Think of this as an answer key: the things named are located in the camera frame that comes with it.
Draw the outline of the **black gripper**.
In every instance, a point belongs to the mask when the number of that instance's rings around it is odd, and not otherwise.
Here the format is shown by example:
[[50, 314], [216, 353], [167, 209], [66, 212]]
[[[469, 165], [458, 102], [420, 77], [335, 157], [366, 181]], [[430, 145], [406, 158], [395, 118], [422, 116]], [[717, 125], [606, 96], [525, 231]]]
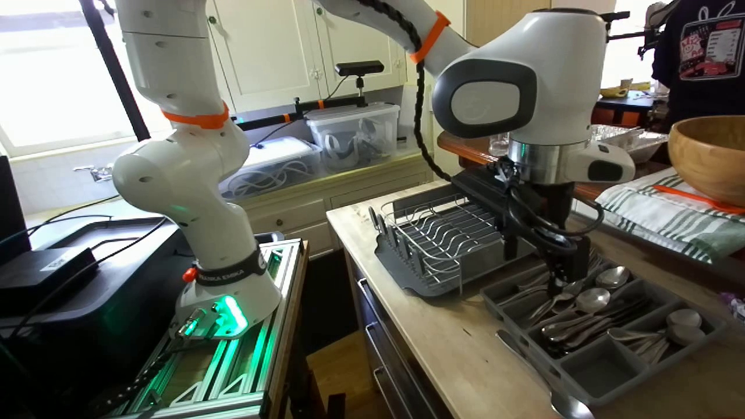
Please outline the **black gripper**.
[[563, 228], [568, 209], [557, 207], [557, 186], [537, 190], [497, 165], [469, 167], [451, 184], [497, 216], [506, 260], [516, 259], [516, 237], [535, 247], [550, 268], [551, 296], [587, 276], [590, 237]]

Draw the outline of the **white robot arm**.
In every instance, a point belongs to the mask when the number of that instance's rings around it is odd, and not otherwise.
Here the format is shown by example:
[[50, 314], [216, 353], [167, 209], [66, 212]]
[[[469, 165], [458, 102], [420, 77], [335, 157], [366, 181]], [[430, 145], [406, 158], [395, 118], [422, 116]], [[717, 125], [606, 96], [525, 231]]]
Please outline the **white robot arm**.
[[[620, 147], [590, 140], [606, 53], [606, 23], [592, 10], [550, 6], [473, 46], [427, 0], [320, 0], [367, 26], [434, 75], [434, 113], [458, 137], [507, 132], [512, 174], [499, 184], [516, 235], [558, 257], [561, 280], [579, 274], [579, 251], [557, 237], [567, 205], [537, 207], [576, 181], [614, 184], [636, 174]], [[178, 309], [223, 302], [255, 325], [279, 306], [251, 224], [220, 184], [241, 169], [249, 141], [216, 88], [206, 0], [115, 0], [138, 90], [172, 123], [115, 162], [123, 200], [175, 222], [196, 254]]]

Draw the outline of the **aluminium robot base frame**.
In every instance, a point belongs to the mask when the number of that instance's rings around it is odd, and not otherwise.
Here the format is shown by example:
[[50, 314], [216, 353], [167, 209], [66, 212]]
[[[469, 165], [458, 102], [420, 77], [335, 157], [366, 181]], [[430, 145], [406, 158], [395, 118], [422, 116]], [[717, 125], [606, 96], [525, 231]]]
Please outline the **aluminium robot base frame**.
[[237, 338], [189, 338], [172, 329], [156, 346], [138, 386], [108, 419], [279, 419], [294, 351], [308, 243], [262, 247], [281, 301]]

